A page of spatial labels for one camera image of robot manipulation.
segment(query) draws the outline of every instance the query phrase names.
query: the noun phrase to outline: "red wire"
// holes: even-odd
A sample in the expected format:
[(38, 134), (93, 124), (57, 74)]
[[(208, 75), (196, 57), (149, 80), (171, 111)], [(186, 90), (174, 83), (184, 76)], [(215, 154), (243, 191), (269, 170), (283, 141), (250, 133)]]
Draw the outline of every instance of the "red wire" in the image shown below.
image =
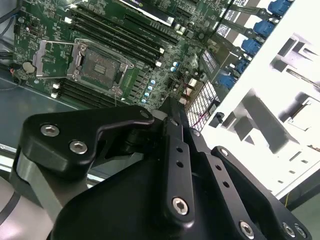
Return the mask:
[(205, 112), (204, 114), (201, 115), (201, 117), (198, 119), (198, 121), (196, 121), (195, 124), (192, 125), (192, 128), (197, 125), (198, 123), (200, 123), (200, 121), (204, 118), (204, 116), (207, 114), (207, 112)]

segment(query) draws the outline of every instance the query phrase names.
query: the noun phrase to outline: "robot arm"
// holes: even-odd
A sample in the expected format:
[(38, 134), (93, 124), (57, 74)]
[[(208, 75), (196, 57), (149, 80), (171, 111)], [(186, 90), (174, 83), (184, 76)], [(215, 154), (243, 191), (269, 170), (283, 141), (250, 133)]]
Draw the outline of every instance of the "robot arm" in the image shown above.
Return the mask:
[[(52, 240), (312, 239), (230, 151), (207, 147), (183, 105), (167, 98), (158, 113), (132, 105), (24, 122), (11, 179), (47, 210)], [(87, 189), (92, 166), (132, 153), (143, 160)]]

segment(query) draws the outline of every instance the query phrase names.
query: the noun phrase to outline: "motherboard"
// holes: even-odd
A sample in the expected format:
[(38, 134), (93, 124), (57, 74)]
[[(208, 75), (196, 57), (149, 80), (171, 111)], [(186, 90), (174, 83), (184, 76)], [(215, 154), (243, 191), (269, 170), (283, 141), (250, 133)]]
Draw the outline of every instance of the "motherboard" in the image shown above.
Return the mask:
[(230, 4), (24, 0), (14, 26), (16, 74), (78, 109), (136, 104), (152, 111), (168, 96), (187, 108), (208, 81), (201, 64), (209, 74), (216, 67), (208, 40)]

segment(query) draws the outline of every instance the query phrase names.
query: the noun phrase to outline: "blue connector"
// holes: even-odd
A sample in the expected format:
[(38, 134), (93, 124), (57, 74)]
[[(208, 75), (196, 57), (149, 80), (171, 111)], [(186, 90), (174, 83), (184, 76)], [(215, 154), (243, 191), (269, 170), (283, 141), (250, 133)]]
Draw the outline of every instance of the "blue connector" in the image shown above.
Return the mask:
[(254, 56), (261, 48), (261, 44), (254, 39), (247, 39), (242, 42), (241, 48), (249, 55)]
[(232, 87), (236, 83), (236, 79), (233, 76), (230, 75), (222, 75), (220, 74), (218, 76), (218, 83), (225, 86), (228, 89), (232, 89)]
[(238, 73), (242, 74), (246, 67), (249, 65), (249, 62), (244, 60), (244, 59), (241, 59), (238, 64), (235, 66), (235, 70), (238, 71)]
[(287, 0), (276, 0), (276, 1), (272, 1), (269, 4), (268, 10), (271, 13), (282, 17), (283, 15), (285, 15), (290, 5), (291, 5), (291, 2)]
[(263, 20), (263, 21), (257, 22), (254, 25), (253, 30), (257, 34), (260, 34), (264, 38), (267, 38), (269, 37), (271, 32), (274, 30), (274, 28), (275, 28), (275, 25), (273, 25), (271, 22)]

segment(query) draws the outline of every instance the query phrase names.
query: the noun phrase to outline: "black cable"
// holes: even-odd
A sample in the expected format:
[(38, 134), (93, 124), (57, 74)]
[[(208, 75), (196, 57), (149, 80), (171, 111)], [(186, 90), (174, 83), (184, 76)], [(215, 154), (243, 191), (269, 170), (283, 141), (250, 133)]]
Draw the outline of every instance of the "black cable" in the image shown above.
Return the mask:
[(0, 38), (2, 38), (6, 34), (6, 32), (9, 30), (9, 28), (13, 22), (14, 22), (14, 17), (12, 16), (10, 18), (8, 25), (5, 27), (5, 29), (2, 31), (2, 33), (0, 33)]
[(14, 59), (13, 56), (1, 56), (0, 55), (0, 60), (12, 60), (12, 59)]
[(2, 44), (3, 46), (5, 46), (7, 49), (9, 49), (11, 51), (15, 50), (15, 47), (11, 43), (3, 40), (2, 38), (0, 38), (0, 44)]
[(0, 17), (0, 24), (2, 24), (4, 21), (16, 15), (20, 11), (22, 4), (23, 4), (23, 0), (17, 0), (16, 7), (10, 12), (8, 12), (7, 14)]
[(0, 56), (2, 57), (12, 57), (14, 55), (13, 52), (8, 52), (8, 51), (0, 51)]

